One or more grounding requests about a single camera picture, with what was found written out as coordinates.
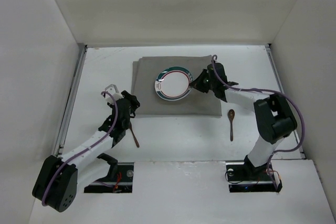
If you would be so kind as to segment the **white plate with coloured rim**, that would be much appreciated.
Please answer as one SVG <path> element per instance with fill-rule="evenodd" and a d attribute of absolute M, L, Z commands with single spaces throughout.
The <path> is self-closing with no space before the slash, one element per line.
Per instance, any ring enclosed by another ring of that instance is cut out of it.
<path fill-rule="evenodd" d="M 180 66 L 169 67 L 160 72 L 154 83 L 157 96 L 165 101 L 178 101 L 189 95 L 194 81 L 192 73 Z"/>

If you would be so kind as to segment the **grey cloth napkin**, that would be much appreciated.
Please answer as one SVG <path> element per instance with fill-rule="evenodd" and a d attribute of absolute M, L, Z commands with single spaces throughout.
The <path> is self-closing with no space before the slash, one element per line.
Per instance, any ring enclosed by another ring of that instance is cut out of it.
<path fill-rule="evenodd" d="M 139 116 L 222 116 L 221 101 L 189 85 L 206 69 L 210 56 L 142 57 L 132 64 L 131 93 Z"/>

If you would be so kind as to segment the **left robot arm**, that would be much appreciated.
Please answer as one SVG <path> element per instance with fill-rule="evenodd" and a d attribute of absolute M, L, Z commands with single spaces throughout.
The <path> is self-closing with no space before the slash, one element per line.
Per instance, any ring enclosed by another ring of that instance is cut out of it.
<path fill-rule="evenodd" d="M 66 154 L 50 155 L 44 160 L 32 189 L 32 196 L 43 206 L 63 212 L 73 203 L 77 192 L 94 182 L 103 185 L 105 178 L 114 181 L 112 189 L 118 187 L 122 179 L 118 160 L 106 152 L 125 137 L 140 103 L 125 90 L 115 94 L 104 91 L 102 96 L 112 112 L 93 136 Z"/>

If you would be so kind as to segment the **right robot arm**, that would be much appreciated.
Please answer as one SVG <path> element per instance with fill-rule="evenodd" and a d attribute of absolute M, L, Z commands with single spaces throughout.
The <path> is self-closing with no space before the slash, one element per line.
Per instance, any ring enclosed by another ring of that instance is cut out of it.
<path fill-rule="evenodd" d="M 224 66 L 212 62 L 189 86 L 202 93 L 212 91 L 218 99 L 246 108 L 255 114 L 259 137 L 244 159 L 247 174 L 265 170 L 283 138 L 297 129 L 297 121 L 289 106 L 291 100 L 279 91 L 249 88 L 228 81 Z"/>

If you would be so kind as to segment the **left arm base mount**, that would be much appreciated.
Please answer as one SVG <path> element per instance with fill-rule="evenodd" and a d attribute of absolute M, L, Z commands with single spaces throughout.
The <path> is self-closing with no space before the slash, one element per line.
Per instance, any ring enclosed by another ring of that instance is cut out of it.
<path fill-rule="evenodd" d="M 132 193 L 134 163 L 119 163 L 117 159 L 108 154 L 101 154 L 98 159 L 109 164 L 105 177 L 99 178 L 84 188 L 86 194 L 128 194 Z"/>

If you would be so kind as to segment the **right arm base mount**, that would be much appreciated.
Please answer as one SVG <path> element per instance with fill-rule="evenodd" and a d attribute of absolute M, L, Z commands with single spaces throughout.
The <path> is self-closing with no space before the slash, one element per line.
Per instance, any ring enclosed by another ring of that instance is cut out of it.
<path fill-rule="evenodd" d="M 272 164 L 253 167 L 247 156 L 242 162 L 226 162 L 225 179 L 230 193 L 279 193 L 282 180 Z"/>

